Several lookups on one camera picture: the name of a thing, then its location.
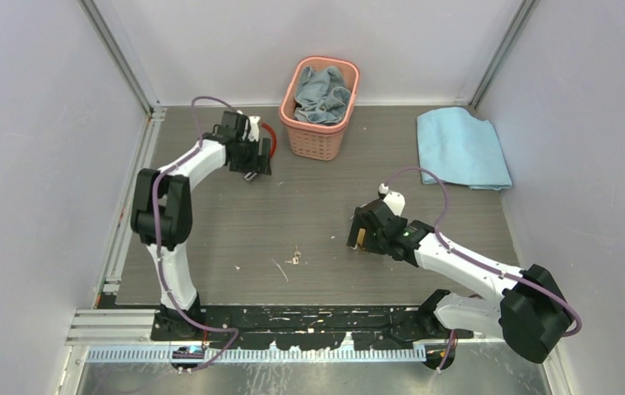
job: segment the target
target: light blue towel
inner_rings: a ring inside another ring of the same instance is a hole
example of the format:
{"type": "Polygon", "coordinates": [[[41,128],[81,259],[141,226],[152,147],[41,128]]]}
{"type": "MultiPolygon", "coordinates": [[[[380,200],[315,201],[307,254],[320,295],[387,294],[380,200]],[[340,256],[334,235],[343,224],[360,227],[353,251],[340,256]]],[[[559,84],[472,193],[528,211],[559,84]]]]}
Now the light blue towel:
{"type": "MultiPolygon", "coordinates": [[[[473,118],[466,109],[435,109],[417,118],[419,165],[441,180],[470,189],[512,186],[497,133],[489,121],[473,118]]],[[[422,173],[424,184],[434,184],[422,173]]]]}
{"type": "Polygon", "coordinates": [[[329,66],[318,72],[306,66],[300,73],[295,101],[300,105],[295,118],[307,123],[336,125],[344,119],[351,91],[346,89],[339,68],[329,66]]]}

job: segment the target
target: wooden table surface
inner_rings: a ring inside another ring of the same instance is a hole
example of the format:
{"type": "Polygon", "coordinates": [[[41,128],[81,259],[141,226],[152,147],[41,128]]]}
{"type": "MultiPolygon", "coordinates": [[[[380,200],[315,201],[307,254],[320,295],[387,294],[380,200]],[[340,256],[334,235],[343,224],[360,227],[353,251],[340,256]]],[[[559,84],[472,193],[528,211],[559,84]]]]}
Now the wooden table surface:
{"type": "MultiPolygon", "coordinates": [[[[275,130],[279,147],[272,176],[252,183],[226,168],[192,191],[194,225],[187,241],[192,279],[203,304],[419,304],[437,288],[471,293],[454,281],[346,247],[354,208],[377,197],[388,176],[419,164],[416,117],[431,107],[354,109],[339,155],[332,161],[294,155],[276,107],[252,107],[275,130]],[[302,253],[299,265],[285,263],[302,253]],[[288,281],[274,261],[281,265],[288,281]]],[[[199,109],[211,130],[220,108],[199,109]]],[[[188,107],[167,112],[153,166],[182,155],[197,139],[188,107]]],[[[403,216],[432,224],[443,206],[437,185],[405,173],[392,188],[403,193],[403,216]]],[[[499,194],[450,185],[443,232],[478,253],[517,264],[499,194]]],[[[146,248],[134,235],[118,304],[158,304],[160,286],[146,248]]]]}

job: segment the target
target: orange wire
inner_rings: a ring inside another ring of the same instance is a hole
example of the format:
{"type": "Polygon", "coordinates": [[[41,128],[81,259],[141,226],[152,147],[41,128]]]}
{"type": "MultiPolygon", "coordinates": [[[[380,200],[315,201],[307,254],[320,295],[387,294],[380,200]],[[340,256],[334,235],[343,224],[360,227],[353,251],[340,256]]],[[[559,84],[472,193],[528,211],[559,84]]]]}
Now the orange wire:
{"type": "Polygon", "coordinates": [[[276,133],[274,133],[274,129],[269,126],[267,123],[262,122],[262,127],[265,128],[269,134],[271,135],[271,151],[269,151],[269,158],[274,157],[274,152],[276,152],[276,133]]]}

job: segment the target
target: floor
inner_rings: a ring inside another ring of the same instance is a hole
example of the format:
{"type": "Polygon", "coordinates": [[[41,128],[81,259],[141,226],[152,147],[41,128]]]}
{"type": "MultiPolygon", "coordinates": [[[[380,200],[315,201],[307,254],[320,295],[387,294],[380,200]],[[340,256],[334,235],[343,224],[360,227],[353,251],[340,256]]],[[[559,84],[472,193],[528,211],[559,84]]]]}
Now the floor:
{"type": "Polygon", "coordinates": [[[223,364],[179,376],[167,364],[88,364],[77,393],[549,395],[552,391],[543,366],[520,358],[506,344],[459,343],[455,362],[441,375],[419,362],[223,364]]]}
{"type": "MultiPolygon", "coordinates": [[[[295,156],[276,107],[252,107],[279,140],[273,175],[252,183],[227,169],[192,191],[194,226],[187,242],[191,275],[203,304],[419,304],[437,288],[470,292],[454,281],[389,257],[346,247],[354,208],[377,197],[388,176],[419,163],[416,117],[431,107],[354,109],[339,155],[332,161],[295,156]],[[298,247],[299,265],[286,263],[298,247]],[[280,264],[283,272],[276,266],[280,264]]],[[[204,128],[222,109],[199,109],[204,128]]],[[[153,166],[165,165],[196,141],[189,108],[170,108],[153,166]]],[[[403,216],[433,223],[443,198],[436,185],[407,173],[392,184],[403,193],[403,216]]],[[[499,194],[449,186],[451,211],[443,232],[459,244],[516,264],[499,194]]],[[[157,304],[155,267],[134,235],[118,304],[157,304]]]]}

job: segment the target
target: plastic basket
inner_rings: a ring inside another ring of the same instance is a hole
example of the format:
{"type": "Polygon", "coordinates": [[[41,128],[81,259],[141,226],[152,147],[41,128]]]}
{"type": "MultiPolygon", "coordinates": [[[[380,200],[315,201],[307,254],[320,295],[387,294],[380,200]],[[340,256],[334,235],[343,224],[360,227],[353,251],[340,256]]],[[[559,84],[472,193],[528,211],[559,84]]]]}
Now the plastic basket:
{"type": "Polygon", "coordinates": [[[332,160],[337,156],[341,140],[344,138],[344,131],[349,126],[349,119],[354,111],[359,78],[359,69],[352,62],[345,60],[311,56],[298,63],[293,80],[291,80],[289,89],[286,91],[286,97],[283,103],[281,103],[281,107],[279,107],[279,117],[286,127],[291,151],[294,154],[319,160],[332,160]],[[294,117],[295,91],[298,88],[300,73],[306,66],[312,67],[315,71],[322,70],[328,66],[337,66],[342,76],[344,76],[346,87],[351,91],[351,98],[344,119],[337,125],[325,126],[305,123],[298,121],[294,117]]]}

